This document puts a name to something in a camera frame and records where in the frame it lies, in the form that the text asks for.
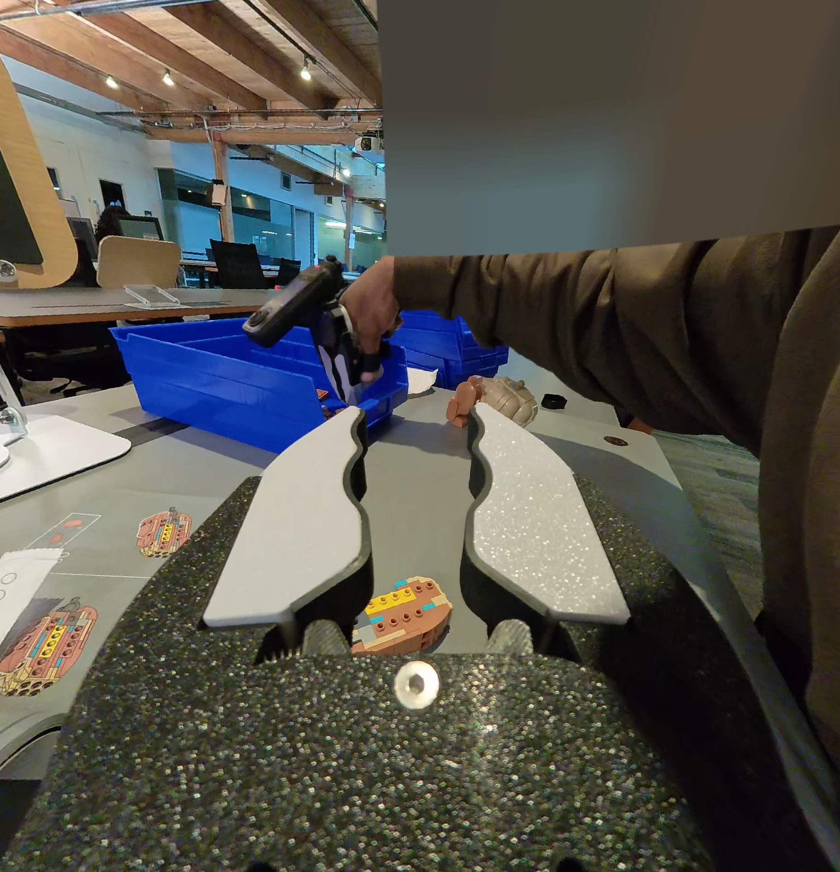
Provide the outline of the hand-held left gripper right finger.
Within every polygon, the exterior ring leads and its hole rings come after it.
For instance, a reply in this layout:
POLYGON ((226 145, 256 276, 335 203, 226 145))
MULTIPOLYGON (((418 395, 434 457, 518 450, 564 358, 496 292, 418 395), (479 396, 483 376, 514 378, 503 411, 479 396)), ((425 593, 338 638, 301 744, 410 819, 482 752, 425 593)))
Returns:
POLYGON ((531 612, 623 625, 630 611, 572 469, 490 406, 469 413, 464 557, 531 612))

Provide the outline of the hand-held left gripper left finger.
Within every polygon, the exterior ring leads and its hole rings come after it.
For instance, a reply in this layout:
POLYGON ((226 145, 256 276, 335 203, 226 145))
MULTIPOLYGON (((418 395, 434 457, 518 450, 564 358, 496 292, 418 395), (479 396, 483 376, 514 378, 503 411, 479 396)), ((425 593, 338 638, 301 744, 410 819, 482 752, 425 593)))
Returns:
POLYGON ((325 619, 351 630, 374 572, 365 494, 366 416, 348 407, 264 471, 202 616, 223 629, 303 630, 325 619))

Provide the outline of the blue plastic bin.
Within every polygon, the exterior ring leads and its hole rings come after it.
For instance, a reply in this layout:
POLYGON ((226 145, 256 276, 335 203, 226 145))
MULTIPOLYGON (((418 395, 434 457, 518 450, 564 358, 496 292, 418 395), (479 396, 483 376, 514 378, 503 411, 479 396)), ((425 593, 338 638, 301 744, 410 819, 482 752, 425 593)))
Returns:
POLYGON ((270 452, 325 422, 317 389, 335 394, 308 329, 272 348, 243 318, 112 329, 142 409, 270 452))

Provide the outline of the white paper sheet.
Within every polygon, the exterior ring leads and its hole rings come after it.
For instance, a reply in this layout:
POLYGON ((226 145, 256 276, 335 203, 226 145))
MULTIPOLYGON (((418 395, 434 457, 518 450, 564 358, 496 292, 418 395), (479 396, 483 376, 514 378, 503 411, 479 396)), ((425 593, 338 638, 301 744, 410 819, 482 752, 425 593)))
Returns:
POLYGON ((0 557, 0 645, 62 553, 61 548, 45 548, 0 557))

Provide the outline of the person's right forearm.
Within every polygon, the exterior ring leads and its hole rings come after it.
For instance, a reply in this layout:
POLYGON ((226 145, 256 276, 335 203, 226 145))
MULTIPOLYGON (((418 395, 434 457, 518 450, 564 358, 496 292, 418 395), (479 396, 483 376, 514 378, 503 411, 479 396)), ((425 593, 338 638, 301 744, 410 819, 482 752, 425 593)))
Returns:
POLYGON ((466 321, 581 396, 758 456, 785 320, 840 266, 840 225, 692 243, 396 257, 405 311, 466 321))

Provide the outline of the grey desk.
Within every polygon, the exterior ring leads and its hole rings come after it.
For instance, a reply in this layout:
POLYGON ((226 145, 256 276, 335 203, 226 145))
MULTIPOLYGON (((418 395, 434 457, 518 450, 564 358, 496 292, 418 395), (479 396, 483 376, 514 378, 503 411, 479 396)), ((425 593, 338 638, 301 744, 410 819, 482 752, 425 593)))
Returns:
POLYGON ((459 590, 462 431, 436 392, 365 457, 375 580, 458 606, 419 712, 404 659, 260 659, 199 627, 267 457, 99 649, 0 870, 840 870, 830 768, 652 439, 547 413, 632 616, 577 662, 481 652, 459 590))

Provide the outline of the long wooden desk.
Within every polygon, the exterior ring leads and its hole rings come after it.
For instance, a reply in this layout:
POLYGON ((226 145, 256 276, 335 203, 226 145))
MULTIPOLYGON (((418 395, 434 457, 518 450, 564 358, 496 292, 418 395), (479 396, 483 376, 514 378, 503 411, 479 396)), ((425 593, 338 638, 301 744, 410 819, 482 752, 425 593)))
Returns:
POLYGON ((146 310, 124 289, 57 288, 0 290, 0 329, 35 326, 147 321, 204 314, 241 315, 261 307, 273 297, 272 289, 171 289, 183 302, 180 308, 146 310))

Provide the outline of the person's right hand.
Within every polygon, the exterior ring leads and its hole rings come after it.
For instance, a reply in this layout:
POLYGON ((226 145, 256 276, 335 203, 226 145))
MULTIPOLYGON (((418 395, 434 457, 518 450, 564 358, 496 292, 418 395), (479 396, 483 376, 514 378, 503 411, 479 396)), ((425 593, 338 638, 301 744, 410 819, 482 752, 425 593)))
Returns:
POLYGON ((364 271, 341 295, 361 352, 361 378, 373 382, 380 375, 380 347, 401 325, 394 291, 395 257, 384 256, 364 271))

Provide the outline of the black office chair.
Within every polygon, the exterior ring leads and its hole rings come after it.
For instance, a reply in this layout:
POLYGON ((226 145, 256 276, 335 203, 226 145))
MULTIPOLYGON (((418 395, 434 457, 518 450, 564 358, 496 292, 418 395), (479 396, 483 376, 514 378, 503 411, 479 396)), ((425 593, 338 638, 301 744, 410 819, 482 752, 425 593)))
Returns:
POLYGON ((210 249, 222 289, 268 287, 258 250, 252 243, 230 243, 211 239, 210 249))

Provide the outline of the brown yellow brick ship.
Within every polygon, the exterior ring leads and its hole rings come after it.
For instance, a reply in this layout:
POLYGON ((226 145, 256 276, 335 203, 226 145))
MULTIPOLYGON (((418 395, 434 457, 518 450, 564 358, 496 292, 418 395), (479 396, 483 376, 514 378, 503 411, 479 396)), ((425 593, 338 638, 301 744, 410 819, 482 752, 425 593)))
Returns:
POLYGON ((401 580, 373 597, 355 620, 356 655, 407 655, 434 649, 444 638, 453 607, 437 582, 424 576, 401 580))

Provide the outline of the tan round brick model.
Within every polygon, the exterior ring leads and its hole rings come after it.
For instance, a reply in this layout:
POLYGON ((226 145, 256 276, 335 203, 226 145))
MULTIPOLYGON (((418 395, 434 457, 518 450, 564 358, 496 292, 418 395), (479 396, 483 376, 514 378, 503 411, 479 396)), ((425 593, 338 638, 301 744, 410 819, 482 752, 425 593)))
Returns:
POLYGON ((523 428, 537 417, 538 403, 523 380, 510 377, 484 377, 480 401, 523 428))

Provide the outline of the clear acrylic stand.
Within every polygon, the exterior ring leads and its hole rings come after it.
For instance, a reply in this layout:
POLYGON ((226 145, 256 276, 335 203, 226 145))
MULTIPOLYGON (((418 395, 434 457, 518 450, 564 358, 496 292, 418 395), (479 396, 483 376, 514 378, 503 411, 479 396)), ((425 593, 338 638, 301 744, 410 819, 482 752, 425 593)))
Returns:
POLYGON ((183 302, 173 293, 162 289, 157 285, 131 285, 124 286, 124 292, 135 302, 129 305, 146 310, 160 310, 168 308, 180 308, 183 302))

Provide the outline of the wooden chair back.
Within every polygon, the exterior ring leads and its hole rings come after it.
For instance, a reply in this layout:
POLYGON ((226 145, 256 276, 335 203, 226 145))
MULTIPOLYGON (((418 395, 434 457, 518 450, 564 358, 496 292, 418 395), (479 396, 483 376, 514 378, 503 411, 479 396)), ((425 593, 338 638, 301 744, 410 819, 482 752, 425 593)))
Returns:
POLYGON ((142 285, 164 290, 176 288, 181 256, 180 246, 173 242, 106 236, 99 243, 99 287, 120 289, 126 285, 142 285))

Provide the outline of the nested blue plastic bins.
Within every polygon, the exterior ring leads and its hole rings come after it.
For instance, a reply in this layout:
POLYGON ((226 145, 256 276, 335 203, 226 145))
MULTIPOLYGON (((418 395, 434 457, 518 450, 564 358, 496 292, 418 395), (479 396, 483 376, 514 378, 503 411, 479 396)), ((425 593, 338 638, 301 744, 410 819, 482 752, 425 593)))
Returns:
POLYGON ((391 343, 405 351, 407 365, 435 370, 436 386, 455 389, 471 376, 494 377, 508 362, 507 346, 478 344, 464 319, 440 317, 432 311, 405 311, 391 343))

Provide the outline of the grey instruction booklet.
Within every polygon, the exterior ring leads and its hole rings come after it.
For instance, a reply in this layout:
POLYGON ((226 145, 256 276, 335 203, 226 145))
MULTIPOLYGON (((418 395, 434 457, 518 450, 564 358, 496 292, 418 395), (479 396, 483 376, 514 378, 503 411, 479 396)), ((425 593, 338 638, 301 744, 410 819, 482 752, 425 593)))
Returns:
POLYGON ((0 504, 0 557, 63 550, 0 645, 0 762, 64 723, 119 618, 225 498, 117 489, 0 504))

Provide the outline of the white monitor stand base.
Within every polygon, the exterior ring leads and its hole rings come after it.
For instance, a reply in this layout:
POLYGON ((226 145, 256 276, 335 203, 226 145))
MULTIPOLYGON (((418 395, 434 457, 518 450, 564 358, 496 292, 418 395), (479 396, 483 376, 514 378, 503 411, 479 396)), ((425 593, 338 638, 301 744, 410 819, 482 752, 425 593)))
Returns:
POLYGON ((52 413, 29 419, 0 363, 0 503, 126 455, 118 435, 52 413))

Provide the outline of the wooden partition panel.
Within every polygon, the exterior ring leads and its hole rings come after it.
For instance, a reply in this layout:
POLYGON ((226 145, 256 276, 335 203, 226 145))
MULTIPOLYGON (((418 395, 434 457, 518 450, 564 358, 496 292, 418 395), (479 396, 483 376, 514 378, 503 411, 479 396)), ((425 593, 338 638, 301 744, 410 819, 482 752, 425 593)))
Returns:
POLYGON ((0 290, 56 287, 70 278, 77 267, 76 244, 1 59, 0 151, 43 256, 40 266, 0 260, 0 290))

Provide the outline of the person's brown jacket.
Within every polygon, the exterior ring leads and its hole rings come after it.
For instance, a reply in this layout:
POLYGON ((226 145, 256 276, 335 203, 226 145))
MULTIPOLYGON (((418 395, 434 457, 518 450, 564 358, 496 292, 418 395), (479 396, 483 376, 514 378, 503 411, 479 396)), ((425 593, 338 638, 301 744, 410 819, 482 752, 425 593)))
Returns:
POLYGON ((760 460, 764 637, 840 777, 840 229, 786 317, 760 460))

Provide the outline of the black monitor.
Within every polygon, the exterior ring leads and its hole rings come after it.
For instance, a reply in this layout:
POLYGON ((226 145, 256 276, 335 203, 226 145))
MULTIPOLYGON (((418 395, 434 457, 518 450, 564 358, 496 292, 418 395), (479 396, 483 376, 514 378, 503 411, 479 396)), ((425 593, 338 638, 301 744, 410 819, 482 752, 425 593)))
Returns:
POLYGON ((0 260, 14 265, 40 266, 43 263, 41 250, 1 151, 0 260))

